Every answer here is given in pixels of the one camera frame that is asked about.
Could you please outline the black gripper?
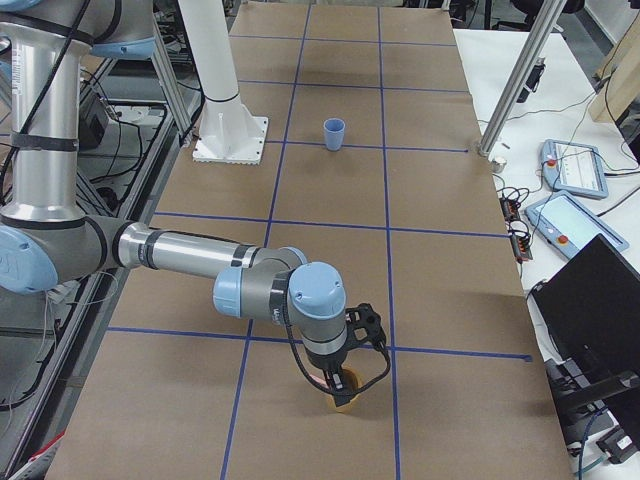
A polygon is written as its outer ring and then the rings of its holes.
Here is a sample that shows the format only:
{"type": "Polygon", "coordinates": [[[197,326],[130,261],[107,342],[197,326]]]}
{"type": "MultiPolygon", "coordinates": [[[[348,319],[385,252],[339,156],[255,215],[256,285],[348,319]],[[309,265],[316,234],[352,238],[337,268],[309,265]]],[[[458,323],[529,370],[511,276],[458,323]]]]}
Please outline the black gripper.
{"type": "Polygon", "coordinates": [[[307,350],[306,355],[310,363],[323,372],[326,387],[330,391],[329,395],[334,399],[334,404],[348,404],[350,402],[350,383],[342,368],[347,353],[338,350],[328,355],[321,355],[307,350]]]}

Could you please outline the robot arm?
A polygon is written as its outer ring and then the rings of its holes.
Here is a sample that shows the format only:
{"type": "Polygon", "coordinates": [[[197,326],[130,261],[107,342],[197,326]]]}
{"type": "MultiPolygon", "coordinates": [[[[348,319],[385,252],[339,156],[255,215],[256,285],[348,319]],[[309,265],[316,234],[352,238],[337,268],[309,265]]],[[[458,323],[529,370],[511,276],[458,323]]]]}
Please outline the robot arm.
{"type": "Polygon", "coordinates": [[[146,267],[214,282],[225,315],[299,330],[301,370],[320,369],[337,405],[355,396],[343,364],[355,345],[338,271],[295,248],[153,229],[86,214],[76,202],[80,61],[146,59],[156,46],[149,1],[5,1],[10,41],[12,195],[1,208],[1,284],[29,294],[105,268],[146,267]]]}

